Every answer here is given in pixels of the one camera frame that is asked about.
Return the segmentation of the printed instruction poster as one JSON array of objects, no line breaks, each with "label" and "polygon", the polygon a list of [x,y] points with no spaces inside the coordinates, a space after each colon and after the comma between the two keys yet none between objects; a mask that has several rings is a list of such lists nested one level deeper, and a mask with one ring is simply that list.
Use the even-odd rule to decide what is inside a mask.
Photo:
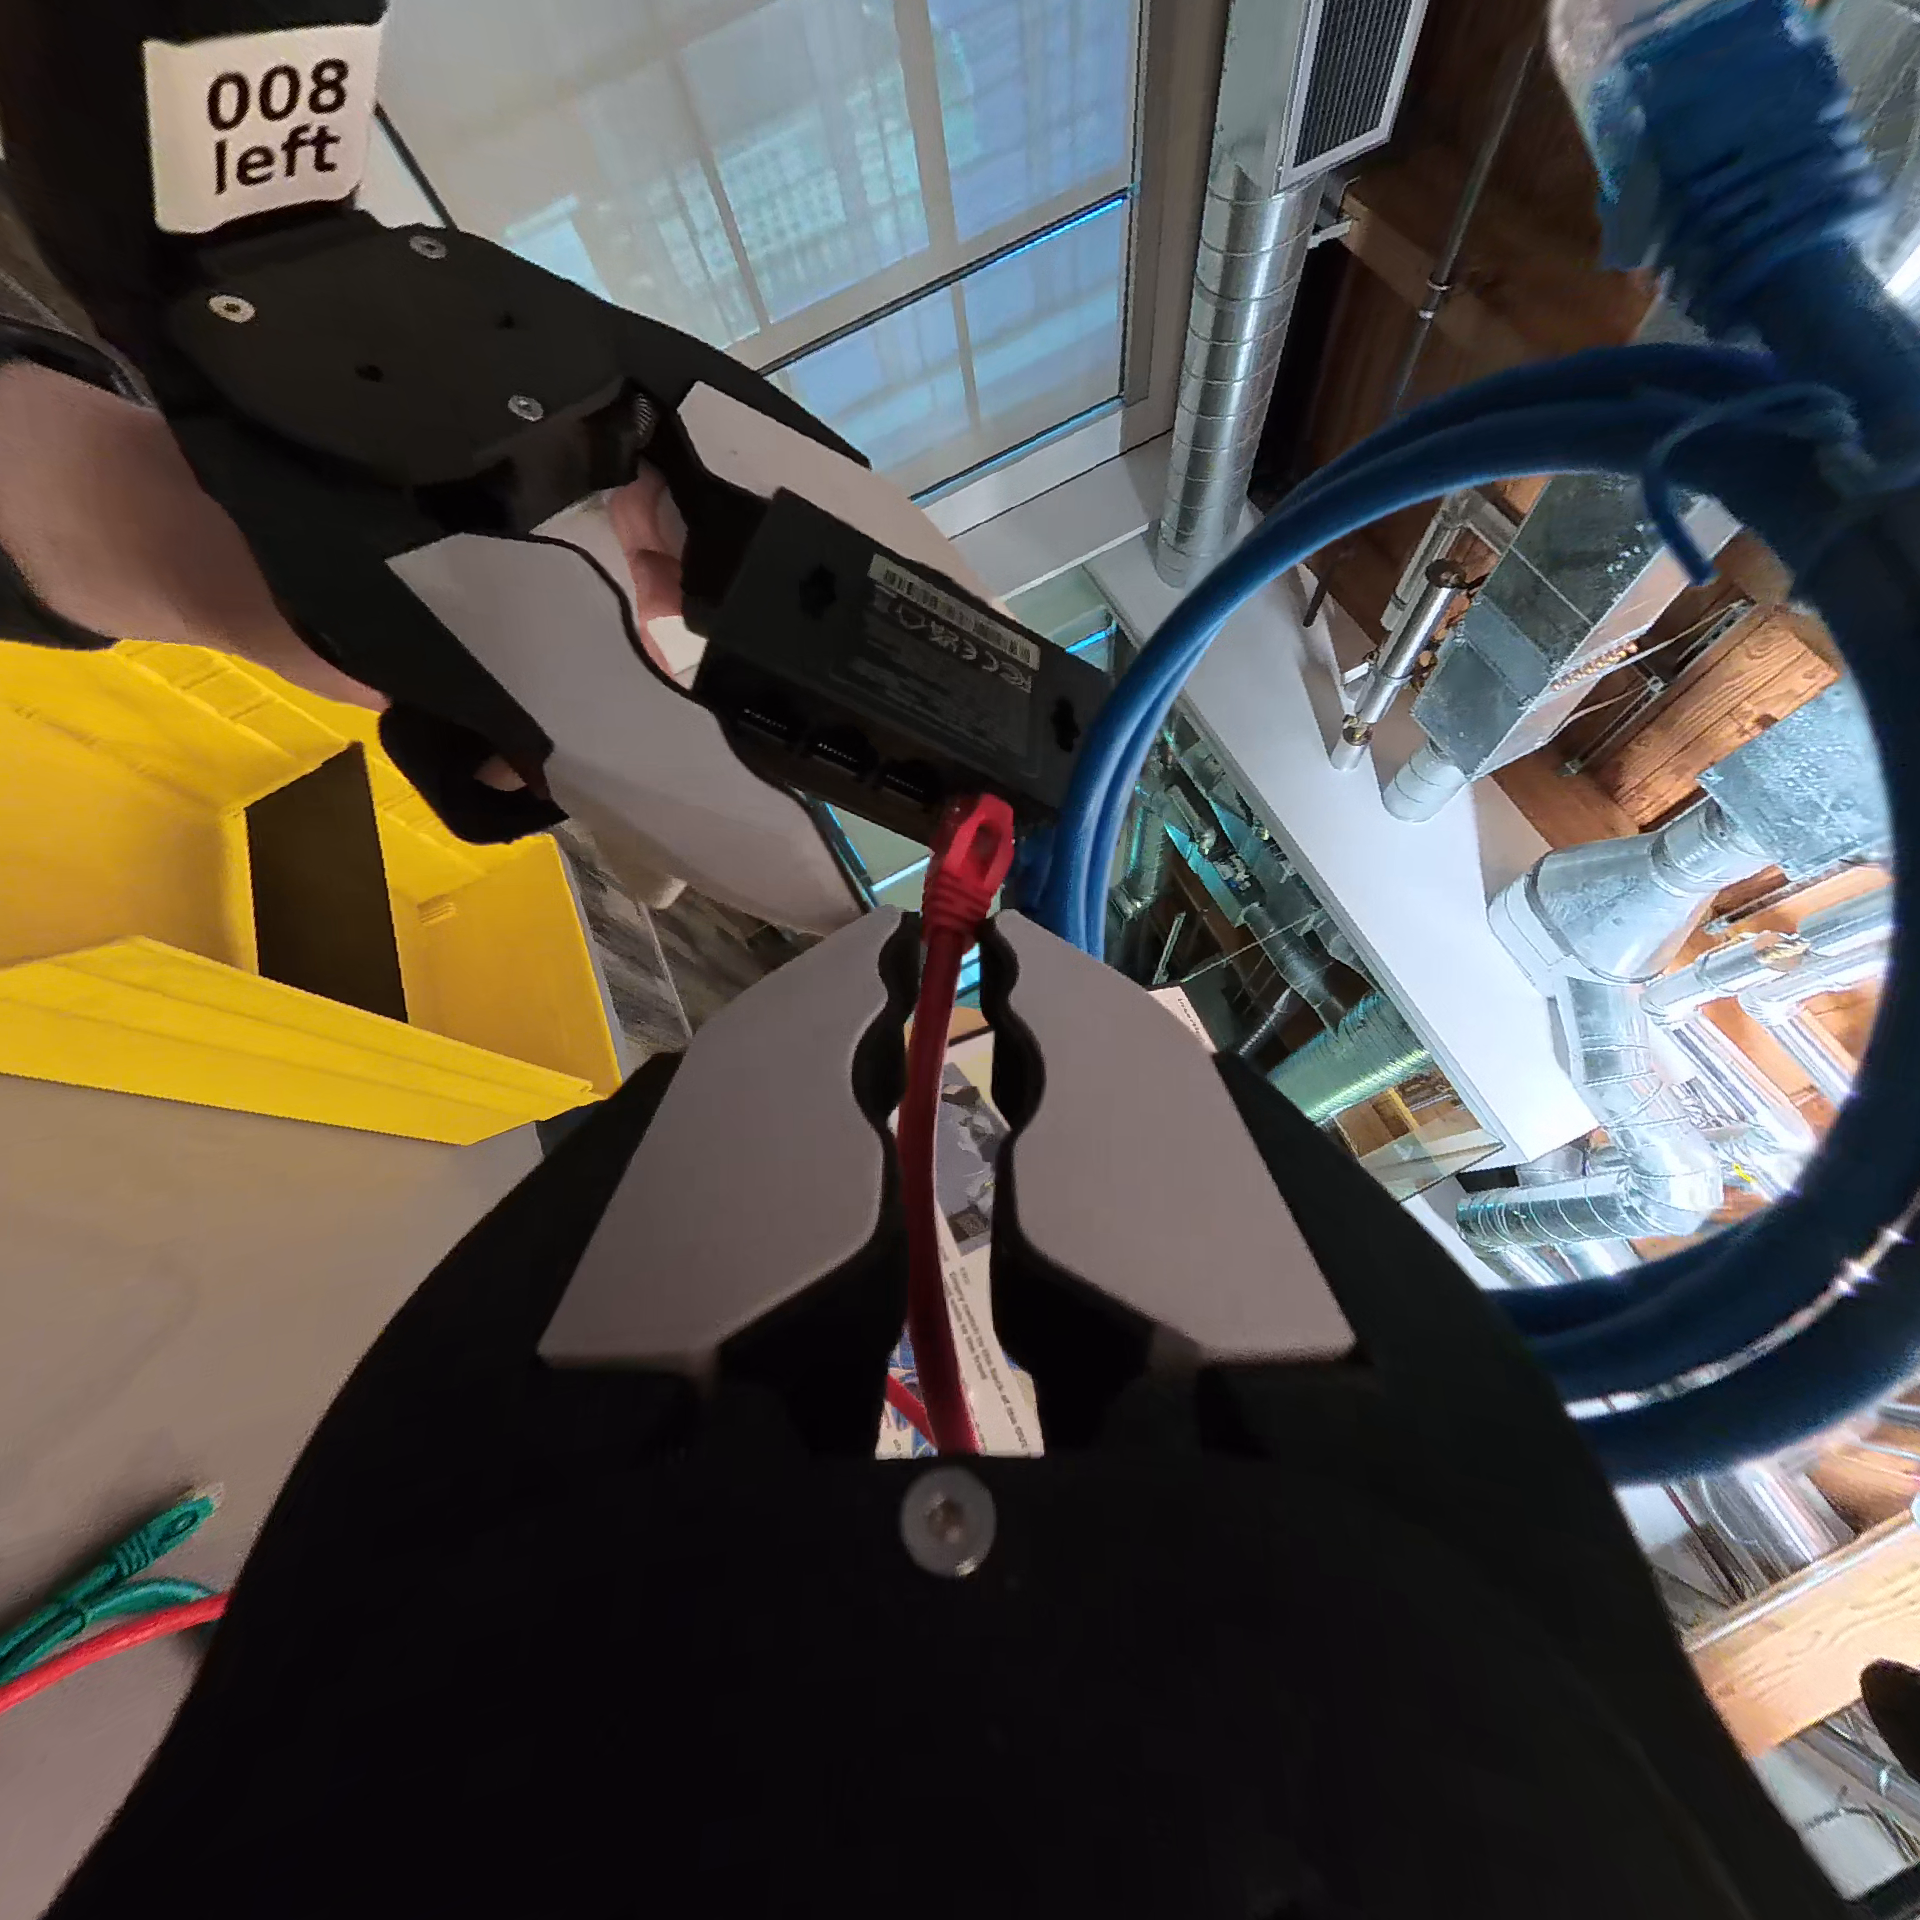
[{"label": "printed instruction poster", "polygon": [[[935,1128],[935,1203],[939,1209],[939,1249],[943,1261],[943,1293],[951,1337],[967,1389],[967,1405],[975,1429],[975,1450],[986,1457],[1042,1457],[1044,1430],[1041,1416],[1061,1411],[1065,1387],[1042,1403],[1034,1376],[1001,1347],[991,1309],[991,1212],[996,1194],[996,1156],[1007,1129],[991,1105],[991,1035],[962,1009],[948,1041],[942,1106]],[[1094,1336],[1126,1336],[1119,1322],[1081,1315],[1062,1329],[1071,1336],[1065,1356],[1092,1361]],[[926,1393],[918,1352],[908,1333],[900,1336],[887,1362],[884,1403],[876,1458],[932,1458],[935,1448],[921,1422]]]}]

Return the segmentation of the yellow plastic bin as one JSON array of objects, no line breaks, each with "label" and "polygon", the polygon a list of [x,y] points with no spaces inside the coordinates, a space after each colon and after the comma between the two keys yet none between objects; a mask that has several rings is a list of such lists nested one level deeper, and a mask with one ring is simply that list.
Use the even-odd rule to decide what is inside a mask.
[{"label": "yellow plastic bin", "polygon": [[[370,712],[257,664],[6,641],[4,1072],[471,1145],[617,1090],[567,862],[442,825]],[[257,968],[246,806],[361,742],[407,1024]]]}]

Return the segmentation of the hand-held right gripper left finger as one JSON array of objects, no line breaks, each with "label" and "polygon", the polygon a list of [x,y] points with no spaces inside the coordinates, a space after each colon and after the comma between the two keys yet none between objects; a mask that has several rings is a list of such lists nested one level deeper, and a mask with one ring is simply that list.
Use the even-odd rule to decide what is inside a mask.
[{"label": "hand-held right gripper left finger", "polygon": [[915,924],[877,910],[678,1058],[540,1341],[557,1369],[767,1397],[810,1450],[876,1450],[905,1331],[894,1116]]}]

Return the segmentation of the silver spiral ventilation duct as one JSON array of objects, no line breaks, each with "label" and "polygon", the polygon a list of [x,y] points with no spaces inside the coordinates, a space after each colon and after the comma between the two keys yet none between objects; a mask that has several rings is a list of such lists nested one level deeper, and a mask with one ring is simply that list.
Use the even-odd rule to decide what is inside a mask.
[{"label": "silver spiral ventilation duct", "polygon": [[1253,174],[1217,144],[1195,244],[1156,574],[1190,587],[1236,540],[1323,189]]}]

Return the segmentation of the black ethernet switch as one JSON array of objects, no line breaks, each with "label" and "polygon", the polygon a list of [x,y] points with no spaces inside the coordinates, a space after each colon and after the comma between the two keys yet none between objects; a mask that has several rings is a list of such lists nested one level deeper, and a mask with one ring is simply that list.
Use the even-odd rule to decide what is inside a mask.
[{"label": "black ethernet switch", "polygon": [[930,842],[948,804],[1053,828],[1108,698],[1086,659],[779,491],[689,531],[693,700],[761,779]]}]

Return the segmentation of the white vent grille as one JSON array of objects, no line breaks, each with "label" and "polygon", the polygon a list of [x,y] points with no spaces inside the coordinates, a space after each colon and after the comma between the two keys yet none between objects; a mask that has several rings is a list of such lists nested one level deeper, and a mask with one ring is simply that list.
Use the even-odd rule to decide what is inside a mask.
[{"label": "white vent grille", "polygon": [[1289,5],[1277,187],[1318,179],[1389,140],[1427,11],[1427,2]]}]

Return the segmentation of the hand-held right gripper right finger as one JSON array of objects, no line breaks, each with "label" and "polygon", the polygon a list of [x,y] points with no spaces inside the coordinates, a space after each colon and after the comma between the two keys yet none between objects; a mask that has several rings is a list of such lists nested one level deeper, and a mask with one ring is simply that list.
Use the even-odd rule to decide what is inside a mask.
[{"label": "hand-held right gripper right finger", "polygon": [[1041,1445],[1083,1450],[1145,1376],[1340,1362],[1356,1331],[1189,1024],[1041,924],[981,944],[989,1290]]}]

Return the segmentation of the person's left hand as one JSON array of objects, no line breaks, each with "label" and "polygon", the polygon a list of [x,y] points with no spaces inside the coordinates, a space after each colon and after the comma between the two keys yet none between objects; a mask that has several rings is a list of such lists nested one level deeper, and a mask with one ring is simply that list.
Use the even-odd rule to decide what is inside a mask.
[{"label": "person's left hand", "polygon": [[14,361],[3,373],[3,546],[85,635],[191,645],[338,704],[388,700],[291,624],[233,516],[143,406]]}]

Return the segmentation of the black bin divider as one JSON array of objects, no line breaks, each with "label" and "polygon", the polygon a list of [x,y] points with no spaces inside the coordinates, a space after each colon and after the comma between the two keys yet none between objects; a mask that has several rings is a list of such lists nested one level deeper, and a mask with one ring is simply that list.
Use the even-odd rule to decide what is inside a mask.
[{"label": "black bin divider", "polygon": [[254,801],[244,825],[259,971],[407,1024],[365,747],[355,741]]}]

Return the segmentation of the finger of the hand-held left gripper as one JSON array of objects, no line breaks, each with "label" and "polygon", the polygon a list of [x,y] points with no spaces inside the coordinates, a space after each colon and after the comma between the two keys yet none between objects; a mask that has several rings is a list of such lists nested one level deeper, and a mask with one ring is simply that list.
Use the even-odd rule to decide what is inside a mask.
[{"label": "finger of the hand-held left gripper", "polygon": [[715,634],[781,491],[870,477],[837,441],[710,381],[678,400],[644,394],[644,518],[655,552],[678,570],[678,620],[695,637]]},{"label": "finger of the hand-held left gripper", "polygon": [[837,932],[862,915],[804,806],[757,778],[655,670],[598,558],[548,537],[452,536],[391,570],[548,741],[543,779],[636,901],[669,880],[739,915]]}]

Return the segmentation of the rectangular metal duct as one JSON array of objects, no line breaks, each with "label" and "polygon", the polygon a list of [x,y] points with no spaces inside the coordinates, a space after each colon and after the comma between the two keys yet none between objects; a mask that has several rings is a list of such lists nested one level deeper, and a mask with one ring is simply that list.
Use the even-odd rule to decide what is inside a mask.
[{"label": "rectangular metal duct", "polygon": [[1434,749],[1469,781],[1498,768],[1659,552],[1635,490],[1595,475],[1550,482],[1412,708]]}]

